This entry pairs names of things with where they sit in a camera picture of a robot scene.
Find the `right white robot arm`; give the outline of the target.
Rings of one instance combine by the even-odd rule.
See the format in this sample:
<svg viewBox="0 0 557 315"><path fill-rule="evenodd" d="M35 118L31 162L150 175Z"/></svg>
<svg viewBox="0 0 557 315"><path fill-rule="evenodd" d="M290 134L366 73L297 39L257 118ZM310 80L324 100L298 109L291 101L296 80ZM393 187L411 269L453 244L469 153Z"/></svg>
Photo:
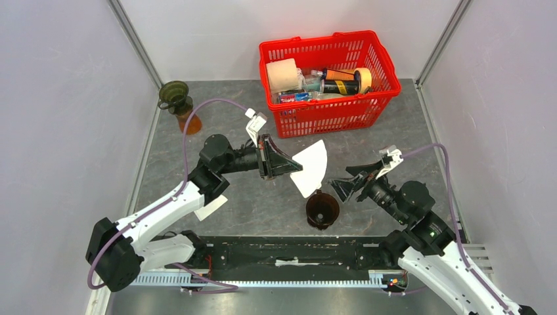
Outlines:
<svg viewBox="0 0 557 315"><path fill-rule="evenodd" d="M532 307L512 301L478 268L458 235L432 211L435 201L425 184L411 180L396 188L387 173L401 163L385 157L369 165L347 167L351 178L330 180L338 197L372 200L399 224L381 243L380 262L417 277L457 314L534 314Z"/></svg>

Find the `white paper coffee filter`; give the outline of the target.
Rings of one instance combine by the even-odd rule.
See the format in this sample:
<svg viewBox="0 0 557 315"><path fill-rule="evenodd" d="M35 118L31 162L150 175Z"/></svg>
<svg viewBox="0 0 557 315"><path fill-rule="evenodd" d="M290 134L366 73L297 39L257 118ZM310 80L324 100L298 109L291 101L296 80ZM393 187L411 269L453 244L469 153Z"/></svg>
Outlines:
<svg viewBox="0 0 557 315"><path fill-rule="evenodd" d="M303 169L290 174L300 194L308 198L315 190L322 186L327 168L327 151L323 140L310 145L292 156Z"/></svg>

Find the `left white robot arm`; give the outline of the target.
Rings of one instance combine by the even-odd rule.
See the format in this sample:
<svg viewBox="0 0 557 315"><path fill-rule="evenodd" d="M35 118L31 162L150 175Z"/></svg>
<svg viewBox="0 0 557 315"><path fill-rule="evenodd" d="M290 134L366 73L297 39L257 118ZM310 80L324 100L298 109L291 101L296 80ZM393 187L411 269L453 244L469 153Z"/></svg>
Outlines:
<svg viewBox="0 0 557 315"><path fill-rule="evenodd" d="M261 178L271 180L303 171L301 157L301 153L285 154L268 134L239 149L224 135L209 136L196 167L171 192L128 217L115 222L103 218L94 225L85 256L91 265L87 285L116 292L144 271L181 262L191 268L202 266L206 250L196 234L165 238L159 233L190 213L211 215L222 207L229 187L226 174L256 170Z"/></svg>

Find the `green transparent dripper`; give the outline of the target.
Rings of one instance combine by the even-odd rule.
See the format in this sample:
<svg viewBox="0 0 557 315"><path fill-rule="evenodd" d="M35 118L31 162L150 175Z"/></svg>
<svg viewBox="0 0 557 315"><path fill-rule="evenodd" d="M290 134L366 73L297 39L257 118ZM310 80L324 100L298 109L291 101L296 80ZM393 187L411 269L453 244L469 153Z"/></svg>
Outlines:
<svg viewBox="0 0 557 315"><path fill-rule="evenodd" d="M176 116L184 115L193 109L189 91L184 81L169 81L159 90L157 107Z"/></svg>

